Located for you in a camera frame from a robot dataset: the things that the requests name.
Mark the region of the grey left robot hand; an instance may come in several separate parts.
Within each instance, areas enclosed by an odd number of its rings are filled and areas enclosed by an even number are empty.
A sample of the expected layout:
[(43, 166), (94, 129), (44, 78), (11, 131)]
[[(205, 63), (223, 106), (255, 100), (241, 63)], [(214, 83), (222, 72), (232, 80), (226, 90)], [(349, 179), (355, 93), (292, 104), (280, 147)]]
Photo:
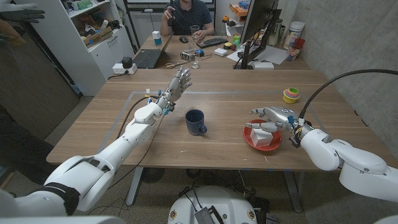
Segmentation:
[(190, 69), (181, 65), (176, 76), (170, 81), (165, 91), (159, 96), (156, 104), (163, 110), (174, 110), (175, 102), (192, 83)]

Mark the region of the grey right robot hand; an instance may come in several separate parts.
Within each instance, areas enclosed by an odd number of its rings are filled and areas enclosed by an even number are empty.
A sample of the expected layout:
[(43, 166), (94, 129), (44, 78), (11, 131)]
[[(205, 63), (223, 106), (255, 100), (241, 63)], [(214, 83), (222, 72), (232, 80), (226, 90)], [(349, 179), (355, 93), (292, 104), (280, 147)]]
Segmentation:
[(305, 120), (299, 118), (297, 113), (281, 106), (256, 108), (250, 111), (250, 114), (254, 113), (260, 114), (260, 117), (265, 116), (268, 122), (246, 123), (245, 127), (274, 133), (279, 128), (291, 131), (306, 125)]

